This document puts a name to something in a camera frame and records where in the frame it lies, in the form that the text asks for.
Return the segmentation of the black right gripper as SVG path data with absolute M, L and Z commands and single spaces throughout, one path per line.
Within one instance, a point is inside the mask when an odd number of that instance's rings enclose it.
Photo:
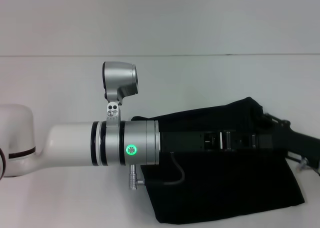
M 291 129 L 289 120 L 264 113 L 262 115 L 262 128 L 270 130 L 276 127 L 285 128 L 285 147 L 288 151 L 307 159 L 309 167 L 315 170 L 320 169 L 320 140 L 318 138 L 295 132 Z

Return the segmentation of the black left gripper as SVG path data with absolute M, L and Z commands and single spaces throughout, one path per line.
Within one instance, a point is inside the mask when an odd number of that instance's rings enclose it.
M 216 132 L 182 131 L 161 132 L 160 146 L 163 152 L 202 153 L 211 151 L 272 151 L 272 135 L 235 130 Z

